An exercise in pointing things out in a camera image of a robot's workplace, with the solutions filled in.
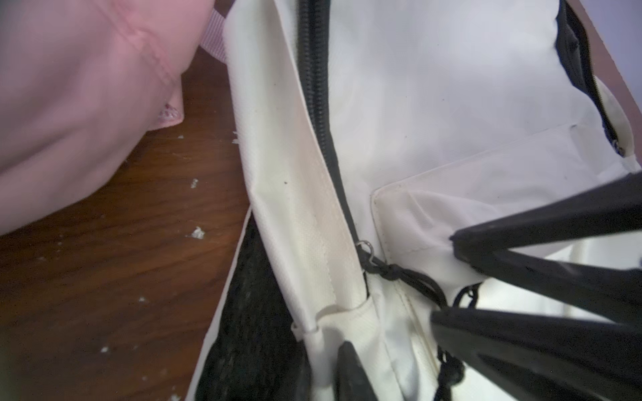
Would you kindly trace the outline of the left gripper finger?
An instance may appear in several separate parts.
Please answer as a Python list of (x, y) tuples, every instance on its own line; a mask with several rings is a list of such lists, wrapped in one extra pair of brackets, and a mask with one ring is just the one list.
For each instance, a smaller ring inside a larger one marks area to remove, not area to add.
[(336, 393), (340, 401), (377, 401), (376, 393), (351, 342), (338, 349)]

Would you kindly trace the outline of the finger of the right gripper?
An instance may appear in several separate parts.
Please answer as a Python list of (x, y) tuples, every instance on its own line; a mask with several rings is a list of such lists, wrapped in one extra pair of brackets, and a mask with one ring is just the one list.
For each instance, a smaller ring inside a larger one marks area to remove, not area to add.
[(459, 230), (456, 259), (483, 275), (628, 326), (641, 324), (641, 270), (613, 270), (518, 252), (553, 242), (640, 230), (639, 173), (560, 202)]
[(436, 342), (517, 400), (639, 400), (641, 335), (623, 325), (449, 308)]

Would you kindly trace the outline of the cream canvas backpack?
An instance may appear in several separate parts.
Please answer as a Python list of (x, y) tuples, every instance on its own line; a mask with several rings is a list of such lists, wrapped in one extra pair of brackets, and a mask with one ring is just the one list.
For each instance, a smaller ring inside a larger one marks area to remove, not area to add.
[[(639, 173), (567, 1), (237, 1), (223, 39), (250, 200), (187, 398), (517, 400), (441, 347), (449, 308), (623, 325), (481, 274), (459, 230)], [(520, 247), (641, 270), (638, 231)]]

